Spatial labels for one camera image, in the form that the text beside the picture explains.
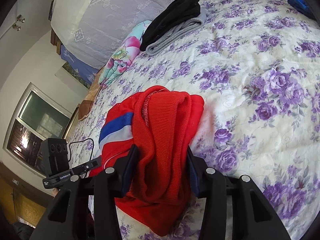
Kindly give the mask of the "red track pants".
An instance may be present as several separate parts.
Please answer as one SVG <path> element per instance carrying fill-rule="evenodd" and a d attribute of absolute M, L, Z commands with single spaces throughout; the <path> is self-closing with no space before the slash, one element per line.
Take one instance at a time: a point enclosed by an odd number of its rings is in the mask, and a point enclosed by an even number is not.
<path fill-rule="evenodd" d="M 172 231 L 191 196 L 187 149 L 203 110 L 199 95 L 152 86 L 115 104 L 100 131 L 101 166 L 90 176 L 113 166 L 136 145 L 136 174 L 116 205 L 161 237 Z"/>

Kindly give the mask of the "brown blanket at bedside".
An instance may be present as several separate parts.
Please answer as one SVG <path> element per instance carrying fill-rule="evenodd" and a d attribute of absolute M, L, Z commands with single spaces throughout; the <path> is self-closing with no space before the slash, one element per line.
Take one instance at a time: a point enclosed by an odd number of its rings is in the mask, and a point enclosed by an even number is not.
<path fill-rule="evenodd" d="M 99 85 L 99 77 L 101 75 L 101 73 L 103 72 L 103 69 L 99 70 L 99 72 L 97 72 L 95 79 L 88 91 L 88 94 L 85 96 L 84 100 L 80 103 L 79 105 L 79 111 L 78 111 L 78 120 L 82 121 L 85 118 L 88 117 L 94 102 L 100 92 L 100 85 Z"/>

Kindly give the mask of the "floral teal pink quilt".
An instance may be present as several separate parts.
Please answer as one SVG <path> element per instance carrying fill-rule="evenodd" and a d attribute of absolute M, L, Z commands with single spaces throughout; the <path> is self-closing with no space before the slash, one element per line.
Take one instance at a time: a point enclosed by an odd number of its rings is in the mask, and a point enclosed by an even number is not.
<path fill-rule="evenodd" d="M 134 59 L 140 54 L 142 36 L 150 23 L 151 21 L 147 20 L 137 24 L 123 40 L 120 47 L 111 55 L 99 77 L 99 85 L 101 87 L 111 84 L 113 80 L 121 76 L 131 66 Z"/>

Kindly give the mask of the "purple floral bedspread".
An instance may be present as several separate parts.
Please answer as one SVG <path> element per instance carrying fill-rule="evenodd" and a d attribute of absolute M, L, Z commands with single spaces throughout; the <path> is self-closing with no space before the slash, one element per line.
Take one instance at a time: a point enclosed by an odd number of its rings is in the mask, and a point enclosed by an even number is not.
<path fill-rule="evenodd" d="M 101 90 L 71 138 L 71 165 L 99 154 L 107 111 L 154 85 L 198 94 L 191 149 L 249 175 L 292 239 L 319 213 L 319 26 L 287 0 L 200 0 L 205 25 L 155 56 L 140 54 Z"/>

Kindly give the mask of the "white lace covered bedding pile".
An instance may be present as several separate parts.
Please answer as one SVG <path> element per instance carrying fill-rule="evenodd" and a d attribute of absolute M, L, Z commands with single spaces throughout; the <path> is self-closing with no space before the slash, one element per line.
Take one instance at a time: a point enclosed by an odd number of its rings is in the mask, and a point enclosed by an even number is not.
<path fill-rule="evenodd" d="M 77 59 L 99 69 L 140 22 L 173 0 L 54 0 L 51 26 Z"/>

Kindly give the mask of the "black folded garment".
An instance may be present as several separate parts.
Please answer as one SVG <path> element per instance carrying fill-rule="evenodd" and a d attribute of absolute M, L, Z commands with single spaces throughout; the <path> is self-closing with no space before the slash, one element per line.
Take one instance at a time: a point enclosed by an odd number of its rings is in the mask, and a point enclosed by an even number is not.
<path fill-rule="evenodd" d="M 156 42 L 173 27 L 200 15 L 199 0 L 174 0 L 147 27 L 142 36 L 141 51 Z"/>

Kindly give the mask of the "grey folded garment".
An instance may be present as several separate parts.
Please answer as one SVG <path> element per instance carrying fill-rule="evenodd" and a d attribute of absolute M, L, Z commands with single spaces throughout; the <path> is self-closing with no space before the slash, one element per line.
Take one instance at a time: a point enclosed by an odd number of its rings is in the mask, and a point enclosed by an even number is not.
<path fill-rule="evenodd" d="M 155 42 L 152 42 L 146 47 L 145 52 L 149 56 L 154 56 L 163 51 L 169 45 L 179 40 L 180 38 L 202 28 L 206 22 L 207 9 L 204 6 L 200 8 L 199 16 L 191 18 L 185 22 L 172 27 L 162 37 L 157 38 Z"/>

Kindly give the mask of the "blue folded garment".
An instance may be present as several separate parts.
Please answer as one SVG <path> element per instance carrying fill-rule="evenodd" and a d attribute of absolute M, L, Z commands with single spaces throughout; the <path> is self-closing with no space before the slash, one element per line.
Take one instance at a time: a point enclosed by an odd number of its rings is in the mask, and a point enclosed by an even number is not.
<path fill-rule="evenodd" d="M 308 18 L 315 19 L 313 13 L 311 12 L 305 0 L 287 0 L 287 1 L 289 5 L 294 7 L 298 12 L 307 16 Z"/>

